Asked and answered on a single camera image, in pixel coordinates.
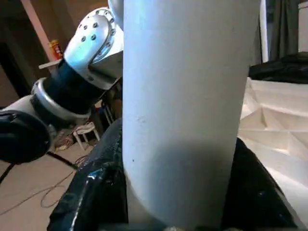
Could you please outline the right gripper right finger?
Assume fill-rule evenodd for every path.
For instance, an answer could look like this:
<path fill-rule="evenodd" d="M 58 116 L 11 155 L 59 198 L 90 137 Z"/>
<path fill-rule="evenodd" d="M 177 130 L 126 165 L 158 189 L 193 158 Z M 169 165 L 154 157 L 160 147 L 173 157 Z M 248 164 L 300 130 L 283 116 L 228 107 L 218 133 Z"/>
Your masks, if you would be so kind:
<path fill-rule="evenodd" d="M 304 223 L 256 154 L 237 139 L 221 227 L 299 230 Z"/>

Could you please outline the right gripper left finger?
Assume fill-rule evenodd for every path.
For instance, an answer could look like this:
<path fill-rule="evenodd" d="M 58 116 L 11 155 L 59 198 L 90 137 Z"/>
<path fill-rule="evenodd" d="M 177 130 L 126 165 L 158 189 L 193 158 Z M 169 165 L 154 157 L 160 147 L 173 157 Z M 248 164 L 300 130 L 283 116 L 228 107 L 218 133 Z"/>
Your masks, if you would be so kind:
<path fill-rule="evenodd" d="M 81 163 L 49 219 L 49 231 L 97 231 L 103 224 L 128 222 L 121 118 Z"/>

